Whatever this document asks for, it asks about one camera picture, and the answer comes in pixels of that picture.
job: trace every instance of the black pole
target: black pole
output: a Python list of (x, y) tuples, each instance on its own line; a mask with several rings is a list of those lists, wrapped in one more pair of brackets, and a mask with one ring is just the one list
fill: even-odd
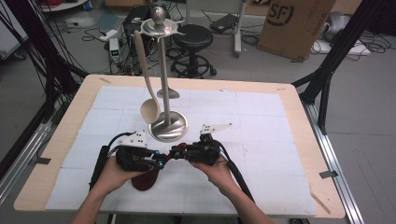
[(362, 0), (320, 67), (314, 73), (291, 83), (297, 88), (309, 82), (306, 89), (300, 93), (300, 99), (310, 105), (315, 102), (315, 99), (321, 92), (318, 126), (323, 134), (326, 134), (325, 122), (332, 75), (349, 51), (354, 47), (364, 29), (369, 25), (385, 1)]

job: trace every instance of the chair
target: chair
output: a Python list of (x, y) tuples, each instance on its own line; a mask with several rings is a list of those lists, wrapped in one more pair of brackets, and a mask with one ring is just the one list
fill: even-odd
[(212, 33), (205, 27), (195, 24), (186, 24), (177, 30), (185, 35), (173, 35), (175, 44), (182, 48), (182, 52), (174, 59), (171, 71), (178, 73), (177, 77), (204, 78), (203, 74), (210, 70), (210, 75), (214, 76), (217, 71), (212, 64), (203, 56), (196, 54), (212, 44)]

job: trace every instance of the spoon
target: spoon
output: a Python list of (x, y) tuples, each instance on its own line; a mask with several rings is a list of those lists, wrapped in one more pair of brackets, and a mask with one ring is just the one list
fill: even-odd
[[(170, 89), (168, 87), (169, 99), (177, 99), (180, 98), (180, 94), (177, 91)], [(158, 98), (163, 98), (163, 89), (157, 91)]]
[(160, 117), (160, 105), (158, 104), (157, 98), (151, 88), (151, 83), (149, 81), (149, 70), (146, 61), (146, 53), (143, 47), (142, 36), (138, 31), (134, 31), (134, 44), (136, 46), (137, 56), (139, 58), (140, 67), (142, 68), (143, 76), (145, 77), (146, 85), (148, 87), (151, 99), (145, 101), (142, 106), (140, 106), (140, 114), (143, 120), (147, 124), (154, 123)]

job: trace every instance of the power strip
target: power strip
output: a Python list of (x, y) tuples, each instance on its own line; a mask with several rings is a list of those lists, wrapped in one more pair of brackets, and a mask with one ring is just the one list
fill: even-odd
[(110, 30), (109, 32), (106, 33), (106, 35), (102, 35), (101, 37), (99, 37), (99, 39), (103, 40), (103, 41), (107, 41), (109, 38), (111, 38), (111, 36), (115, 35), (118, 31), (116, 30)]

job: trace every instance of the wooden table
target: wooden table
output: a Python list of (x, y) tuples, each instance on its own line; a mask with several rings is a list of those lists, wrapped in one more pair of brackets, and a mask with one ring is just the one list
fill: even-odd
[[(161, 87), (161, 81), (157, 77), (152, 77), (151, 83), (153, 87)], [(332, 179), (322, 179), (319, 175), (328, 168), (298, 93), (292, 85), (181, 78), (169, 78), (168, 83), (176, 90), (229, 90), (279, 94), (317, 208), (316, 217), (343, 218), (345, 216), (346, 212)], [(42, 154), (43, 158), (50, 158), (50, 163), (35, 166), (14, 203), (16, 210), (45, 211), (64, 158), (91, 109), (96, 93), (102, 86), (145, 87), (146, 84), (142, 77), (104, 75), (86, 77)]]

